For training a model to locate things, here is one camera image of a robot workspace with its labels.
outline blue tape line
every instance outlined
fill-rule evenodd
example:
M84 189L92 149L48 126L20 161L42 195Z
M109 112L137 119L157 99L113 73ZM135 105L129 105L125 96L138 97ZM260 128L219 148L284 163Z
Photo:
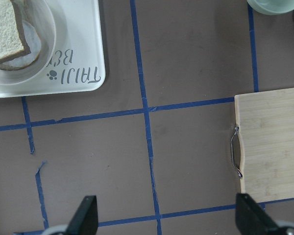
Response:
M268 201L268 202L265 202L265 203L266 204L272 204L272 203L289 202L289 201L294 201L294 197L293 198L287 198L287 199L281 199L281 200Z
M26 124L15 124L15 125L7 125L0 126L0 131L11 131L11 130L19 130L27 128Z
M46 212L46 207L45 207L45 200L44 200L44 194L43 194L43 188L41 186L41 178L40 178L40 170L43 167L43 165L46 163L46 161L43 161L38 168L35 178L36 178L36 185L38 189L38 196L39 196L39 202L40 202L40 209L41 209L41 214L44 219L44 228L47 229L49 228L49 223L48 223L48 217L47 217L47 212Z
M152 196L153 196L155 215L157 218L157 234L161 235L162 229L161 229L161 220L160 220L160 210L159 210L159 204L158 204L156 187L155 187L155 180L154 180L154 175L153 175L153 167L152 167L153 151L152 151L152 141L151 141L149 109L148 109L146 88L145 88L145 83L144 83L143 62L142 62L142 55L141 55L141 46L140 46L140 41L139 41L139 32L138 32L135 0L130 0L130 7L131 7L131 16L132 16L132 25L133 25L133 34L134 34L134 44L135 44L135 52L136 52L138 77L139 77L142 102L143 102L143 109L144 109L144 117L145 117L145 128L146 128L146 139L147 139L147 148L148 148L148 156L149 156L150 178L151 178L151 185L152 185Z
M222 99L209 99L209 100L195 101L195 102L188 102L188 103L181 103L181 104L162 105L157 107L150 107L149 111L155 112L160 110L182 109L182 108L222 104L222 103L230 103L230 102L234 102L234 97L222 98Z
M120 116L126 116L126 115L142 114L143 112L144 112L143 109L132 109L132 110L126 110L126 111L117 111L117 112L103 113L103 114L92 114L92 115L85 115L85 116L78 116L78 117L65 117L60 120L51 119L51 120L43 120L43 121L34 121L31 123L31 126L35 127L35 126L45 126L45 125L75 122L75 121L94 120L94 119L100 119L100 118L112 118L112 117L120 117Z
M28 106L27 106L25 96L22 97L22 105L23 105L23 112L24 112L25 122L26 122L26 126L27 126L27 135L28 135L30 153L33 154L34 151L35 151L34 138L33 138L33 132L32 132L32 129L31 129L30 117L29 117Z
M41 235L44 231L33 231L33 232L24 232L24 233L13 233L13 235Z
M218 211L225 211L225 210L232 210L232 209L235 209L235 205L210 207L210 208L203 208L198 210L168 213L168 214L163 214L162 218L172 218L172 217L179 217L179 216L185 216L185 215L191 215L191 214L202 214L207 212L218 212Z
M253 9L251 8L249 4L247 4L247 7L248 7L249 37L250 37L250 49L251 49L251 62L252 62L252 68L253 68L254 92L259 92L254 14L253 14Z
M259 203L259 205L264 211L266 210L266 204L264 202Z
M119 219L119 220L113 220L113 221L107 221L107 222L100 222L99 227L105 227L105 226L111 226L111 225L118 225L118 224L128 224L128 223L136 223L136 222L144 222L144 221L150 221L150 220L156 220L156 216L143 216L143 217L137 217L137 218L130 218L130 219Z

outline wooden cutting board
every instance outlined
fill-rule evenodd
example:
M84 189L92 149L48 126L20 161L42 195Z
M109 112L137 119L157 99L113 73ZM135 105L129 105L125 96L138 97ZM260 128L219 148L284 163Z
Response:
M241 191L257 202L294 197L294 88L235 96Z

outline metal handle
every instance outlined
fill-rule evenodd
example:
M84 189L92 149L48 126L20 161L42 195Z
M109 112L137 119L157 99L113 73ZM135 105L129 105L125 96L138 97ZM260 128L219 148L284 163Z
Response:
M231 138L231 159L232 159L232 165L234 166L234 168L236 169L236 171L237 171L237 173L238 173L238 175L239 175L239 178L241 179L241 178L243 178L243 174L241 173L241 171L240 171L240 169L236 166L236 163L235 163L235 160L234 160L234 147L233 147L233 140L234 140L234 138L238 135L238 133L239 133L239 130L240 130L240 128L238 127L238 126L236 126L235 128L234 128L234 134L233 134L233 136L232 136L232 138Z

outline white plastic tray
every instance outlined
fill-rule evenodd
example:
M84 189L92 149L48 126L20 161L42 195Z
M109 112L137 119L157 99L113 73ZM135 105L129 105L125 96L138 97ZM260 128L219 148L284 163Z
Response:
M98 0L47 0L57 42L48 66L36 78L0 85L0 98L92 91L105 79Z

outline white bread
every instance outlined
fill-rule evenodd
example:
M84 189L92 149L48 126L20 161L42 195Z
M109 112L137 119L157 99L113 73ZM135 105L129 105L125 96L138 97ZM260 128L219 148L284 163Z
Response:
M0 0L0 63L29 53L18 6L10 0Z
M25 39L29 45L31 53L0 64L0 70L21 70L31 65L38 59L41 51L41 40L36 32L36 29L25 20L23 20L23 29Z

